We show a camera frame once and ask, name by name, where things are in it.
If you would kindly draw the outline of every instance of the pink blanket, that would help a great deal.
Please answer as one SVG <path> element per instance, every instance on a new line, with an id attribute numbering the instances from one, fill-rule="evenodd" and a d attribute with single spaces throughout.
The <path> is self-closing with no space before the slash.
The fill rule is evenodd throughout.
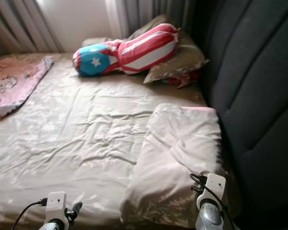
<path id="1" fill-rule="evenodd" d="M 9 57 L 0 60 L 0 118 L 25 102 L 52 63 L 52 56 L 39 63 Z"/>

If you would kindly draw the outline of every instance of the black cable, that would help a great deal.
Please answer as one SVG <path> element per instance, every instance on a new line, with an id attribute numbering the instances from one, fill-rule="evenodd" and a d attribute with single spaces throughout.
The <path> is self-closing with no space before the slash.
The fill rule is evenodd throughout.
<path id="1" fill-rule="evenodd" d="M 20 218 L 23 216 L 23 214 L 27 211 L 27 209 L 33 205 L 41 205 L 41 206 L 46 206 L 47 204 L 47 198 L 44 198 L 40 201 L 34 202 L 29 204 L 27 207 L 24 208 L 24 210 L 20 213 L 20 215 L 18 216 L 17 220 L 15 221 L 13 227 L 11 230 L 15 230 L 16 225 L 18 224 L 18 221 L 20 220 Z"/>
<path id="2" fill-rule="evenodd" d="M 207 188 L 206 185 L 203 184 L 203 183 L 200 181 L 200 177 L 199 177 L 199 176 L 191 173 L 191 174 L 190 174 L 190 177 L 191 177 L 192 180 L 194 180 L 195 182 L 197 182 L 198 184 L 200 184 L 202 187 L 204 187 L 208 192 L 210 192 L 210 194 L 213 195 L 214 198 L 221 204 L 221 206 L 222 206 L 222 208 L 223 208 L 226 216 L 227 216 L 228 219 L 229 219 L 231 229 L 235 230 L 234 222 L 232 221 L 232 219 L 231 219 L 230 216 L 229 216 L 229 213 L 228 213 L 228 211 L 227 211 L 227 207 L 223 204 L 223 202 L 220 200 L 220 198 L 217 197 L 217 195 L 216 195 L 213 191 L 211 191 L 209 188 Z"/>

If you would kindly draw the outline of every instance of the white star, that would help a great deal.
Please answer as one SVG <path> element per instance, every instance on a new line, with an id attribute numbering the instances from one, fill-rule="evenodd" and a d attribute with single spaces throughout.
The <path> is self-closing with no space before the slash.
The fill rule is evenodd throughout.
<path id="1" fill-rule="evenodd" d="M 101 65 L 99 58 L 93 58 L 93 61 L 91 62 L 95 67 Z"/>

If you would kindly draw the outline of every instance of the bed sheet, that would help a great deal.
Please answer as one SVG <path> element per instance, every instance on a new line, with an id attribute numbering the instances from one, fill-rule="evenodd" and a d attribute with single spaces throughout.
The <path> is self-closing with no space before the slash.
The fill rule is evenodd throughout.
<path id="1" fill-rule="evenodd" d="M 143 85 L 145 74 L 80 78 L 72 54 L 51 55 L 53 67 L 27 101 L 0 120 L 0 229 L 54 191 L 67 193 L 69 208 L 83 202 L 76 220 L 81 229 L 117 225 L 155 107 L 205 102 L 196 84 L 180 90 L 159 82 Z M 32 62 L 44 56 L 9 55 Z M 44 207 L 32 207 L 20 224 L 40 226 L 44 217 Z"/>

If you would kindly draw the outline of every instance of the headboard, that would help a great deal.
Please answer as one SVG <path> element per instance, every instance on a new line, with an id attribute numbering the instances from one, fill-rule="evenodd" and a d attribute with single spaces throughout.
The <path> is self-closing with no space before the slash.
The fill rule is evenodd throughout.
<path id="1" fill-rule="evenodd" d="M 286 225 L 288 0 L 197 0 L 193 27 L 210 59 L 200 84 L 221 121 L 244 217 Z"/>

